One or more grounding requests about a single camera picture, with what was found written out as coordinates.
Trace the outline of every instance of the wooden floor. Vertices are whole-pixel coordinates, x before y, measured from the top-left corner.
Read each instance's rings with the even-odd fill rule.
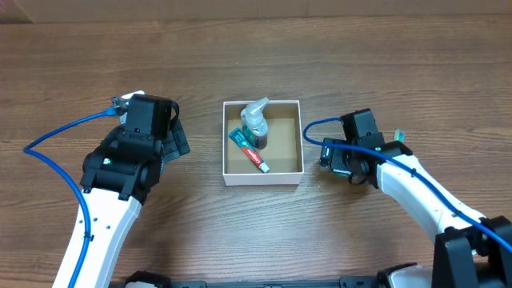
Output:
[[[319,167],[304,143],[299,186],[226,187],[222,102],[298,99],[303,125],[372,108],[424,167],[488,217],[512,218],[512,16],[306,18],[0,26],[0,286],[48,287],[77,211],[69,187],[22,148],[145,90],[176,100],[192,152],[166,168],[122,247],[136,270],[210,282],[333,279],[433,246],[378,190]],[[101,119],[38,151],[82,176],[116,125]],[[342,137],[324,125],[312,136]]]

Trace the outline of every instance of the white pump nozzle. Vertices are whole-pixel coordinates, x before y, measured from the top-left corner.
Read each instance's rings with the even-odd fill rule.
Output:
[[[247,105],[246,120],[251,123],[260,122],[263,119],[263,108],[268,102],[269,99],[265,97]]]

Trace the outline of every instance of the red toothpaste label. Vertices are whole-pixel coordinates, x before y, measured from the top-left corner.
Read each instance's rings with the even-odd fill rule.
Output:
[[[256,164],[257,167],[259,167],[263,163],[262,158],[259,157],[259,155],[256,154],[256,152],[254,152],[252,149],[247,147],[241,148],[247,154],[247,156],[249,156],[249,158],[254,162],[254,164]]]

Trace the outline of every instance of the toothpaste tube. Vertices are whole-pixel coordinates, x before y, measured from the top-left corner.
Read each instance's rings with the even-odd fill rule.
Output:
[[[261,157],[259,157],[258,153],[256,153],[256,150],[249,144],[246,137],[243,135],[243,133],[240,131],[239,128],[236,128],[233,130],[233,132],[230,133],[230,138],[233,139],[235,143],[237,143],[238,147],[242,149],[242,151],[249,157],[249,159],[256,165],[257,168],[259,168],[263,173],[269,173],[270,168],[268,165],[263,161]]]

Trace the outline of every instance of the white toothpaste cap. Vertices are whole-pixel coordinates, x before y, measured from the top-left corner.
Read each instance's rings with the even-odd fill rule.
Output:
[[[259,169],[261,169],[263,171],[263,173],[269,173],[270,172],[270,168],[266,165],[266,163],[261,164]]]

